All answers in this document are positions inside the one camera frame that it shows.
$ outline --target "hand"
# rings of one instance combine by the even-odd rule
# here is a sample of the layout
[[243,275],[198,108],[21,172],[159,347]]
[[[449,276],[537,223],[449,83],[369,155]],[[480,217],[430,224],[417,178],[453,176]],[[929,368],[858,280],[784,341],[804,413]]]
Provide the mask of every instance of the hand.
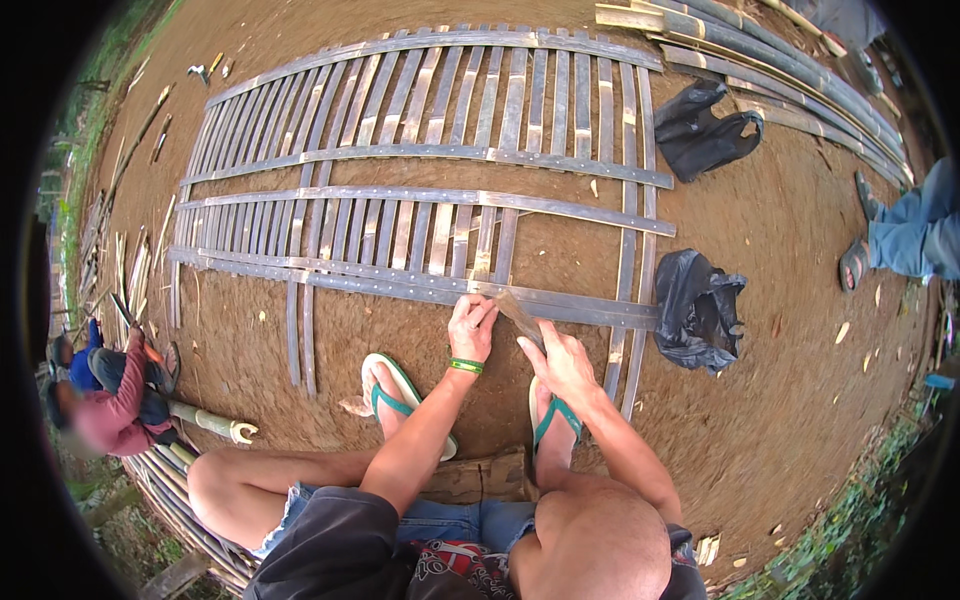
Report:
[[603,389],[593,378],[593,366],[587,358],[587,350],[577,338],[558,333],[549,321],[536,321],[543,334],[546,356],[525,337],[516,338],[516,342],[533,365],[540,383],[562,398],[582,419],[587,408],[598,397],[597,392],[603,394]]
[[493,300],[479,294],[461,296],[446,326],[453,358],[485,362],[490,356],[493,322],[499,312]]

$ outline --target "black plastic bag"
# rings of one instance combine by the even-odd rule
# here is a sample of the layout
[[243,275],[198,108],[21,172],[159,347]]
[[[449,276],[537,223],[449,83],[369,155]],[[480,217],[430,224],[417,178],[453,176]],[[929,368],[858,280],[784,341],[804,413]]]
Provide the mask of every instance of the black plastic bag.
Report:
[[702,254],[687,248],[671,252],[657,266],[660,322],[654,340],[671,362],[716,374],[740,354],[735,328],[736,296],[747,285],[743,275],[727,275]]
[[[657,145],[683,183],[748,155],[763,139],[763,117],[755,110],[713,116],[710,107],[726,93],[726,84],[700,79],[654,111]],[[749,123],[756,132],[744,137]]]

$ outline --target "yellow and green bracelet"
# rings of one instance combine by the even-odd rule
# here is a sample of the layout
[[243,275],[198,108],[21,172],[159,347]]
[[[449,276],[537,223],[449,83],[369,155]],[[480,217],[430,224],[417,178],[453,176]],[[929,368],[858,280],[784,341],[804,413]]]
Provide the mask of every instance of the yellow and green bracelet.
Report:
[[453,369],[463,369],[464,371],[475,372],[478,375],[483,372],[483,363],[466,358],[451,358],[450,367]]

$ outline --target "green flip-flop strap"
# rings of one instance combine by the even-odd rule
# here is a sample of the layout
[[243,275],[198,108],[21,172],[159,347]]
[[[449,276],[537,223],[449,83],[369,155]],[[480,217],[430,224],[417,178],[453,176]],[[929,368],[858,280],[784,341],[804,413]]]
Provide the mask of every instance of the green flip-flop strap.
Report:
[[580,423],[577,416],[573,414],[570,407],[566,405],[566,402],[554,395],[553,399],[550,400],[550,406],[546,409],[546,414],[543,415],[543,420],[537,425],[537,429],[534,430],[534,450],[537,449],[540,440],[542,440],[543,435],[546,434],[546,430],[550,428],[550,423],[553,421],[553,415],[556,412],[560,412],[560,414],[564,416],[564,419],[566,419],[566,422],[570,423],[573,433],[577,435],[577,442],[580,442],[580,432],[584,428],[583,424]]
[[373,384],[373,389],[370,392],[370,401],[373,404],[373,416],[376,418],[376,422],[380,422],[380,415],[377,414],[376,405],[381,401],[390,408],[398,411],[402,415],[406,415],[407,417],[414,414],[414,409],[387,396],[387,393],[380,388],[379,382]]

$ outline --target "blue shirt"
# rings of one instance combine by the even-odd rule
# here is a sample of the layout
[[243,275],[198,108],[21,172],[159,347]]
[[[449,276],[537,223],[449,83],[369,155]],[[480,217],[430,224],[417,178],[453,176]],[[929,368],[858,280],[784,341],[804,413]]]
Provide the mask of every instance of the blue shirt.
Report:
[[96,348],[104,346],[104,338],[100,336],[100,328],[97,322],[90,319],[90,341],[86,348],[79,352],[74,352],[73,360],[70,361],[70,381],[73,381],[82,392],[99,392],[104,389],[100,381],[93,376],[89,365],[86,364],[86,356]]

